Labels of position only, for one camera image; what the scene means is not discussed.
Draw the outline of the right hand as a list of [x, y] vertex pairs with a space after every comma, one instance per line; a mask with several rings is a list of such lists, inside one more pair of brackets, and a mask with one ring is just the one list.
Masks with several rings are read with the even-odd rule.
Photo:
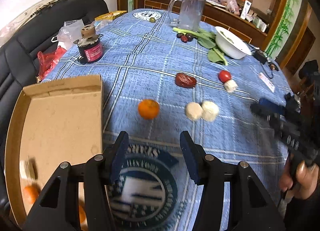
[[[283, 174], [279, 180], [279, 188], [285, 192], [293, 187], [293, 179], [290, 176], [290, 162], [291, 159], [287, 158]], [[308, 199], [316, 190], [318, 182], [319, 167], [314, 164], [307, 167], [304, 161], [301, 161], [296, 169], [296, 181], [299, 184], [290, 193], [298, 199]]]

